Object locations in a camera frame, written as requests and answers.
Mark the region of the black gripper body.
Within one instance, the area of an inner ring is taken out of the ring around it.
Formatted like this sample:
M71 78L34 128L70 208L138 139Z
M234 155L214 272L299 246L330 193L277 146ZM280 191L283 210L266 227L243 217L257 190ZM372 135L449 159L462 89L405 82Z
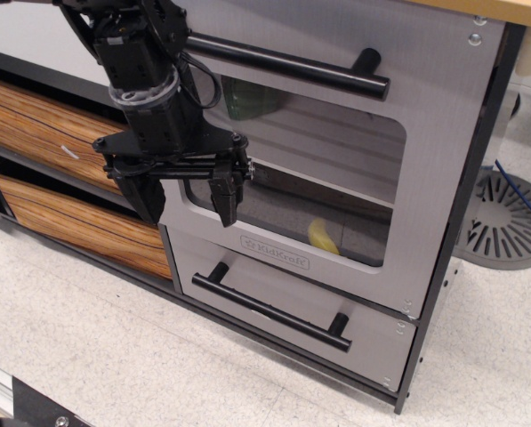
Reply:
M115 176L216 180L232 174L251 178L245 136L210 124L203 110L183 95L159 100L119 100L128 131L100 137L93 149Z

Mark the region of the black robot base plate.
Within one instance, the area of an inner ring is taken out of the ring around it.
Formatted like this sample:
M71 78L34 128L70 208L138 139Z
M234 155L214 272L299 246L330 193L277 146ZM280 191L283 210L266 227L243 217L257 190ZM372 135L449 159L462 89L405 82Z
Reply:
M0 382L0 426L92 426L22 380Z

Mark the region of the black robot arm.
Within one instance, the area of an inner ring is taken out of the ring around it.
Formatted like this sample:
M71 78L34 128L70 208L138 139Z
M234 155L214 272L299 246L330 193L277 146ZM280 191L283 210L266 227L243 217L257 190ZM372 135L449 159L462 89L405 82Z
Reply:
M58 1L82 44L104 68L109 97L129 130L100 137L106 175L145 222L159 222L163 180L205 180L223 226L237 220L243 184L250 179L247 138L209 124L204 109L221 98L215 82L206 105L192 68L208 68L184 48L186 12L171 1Z

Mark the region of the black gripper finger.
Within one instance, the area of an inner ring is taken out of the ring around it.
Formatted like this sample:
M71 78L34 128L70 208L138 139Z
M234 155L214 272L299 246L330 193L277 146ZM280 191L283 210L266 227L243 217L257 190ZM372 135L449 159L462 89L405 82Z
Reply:
M158 224L165 207L160 181L147 174L124 175L114 170L113 181L135 212L149 224Z
M215 167L209 180L211 200L224 228L237 221L237 205L243 200L242 173L229 167Z

